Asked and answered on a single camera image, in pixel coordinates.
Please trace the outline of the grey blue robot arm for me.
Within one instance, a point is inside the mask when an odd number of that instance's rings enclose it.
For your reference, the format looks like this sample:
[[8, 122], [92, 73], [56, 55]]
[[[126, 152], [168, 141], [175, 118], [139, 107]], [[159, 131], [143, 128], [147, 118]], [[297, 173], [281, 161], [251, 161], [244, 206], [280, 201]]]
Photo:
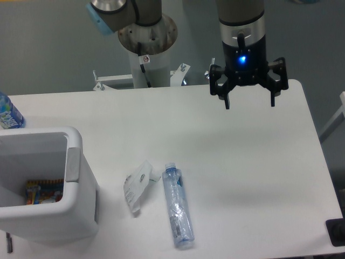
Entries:
[[[225, 66], [211, 64], [210, 93], [229, 106], [236, 86], [260, 85], [275, 99], [288, 89], [286, 62], [266, 58], [263, 1], [217, 1]], [[177, 39], [175, 22], [161, 1], [89, 1], [86, 9], [104, 35], [116, 33], [132, 58], [136, 88], [170, 85], [167, 53]]]

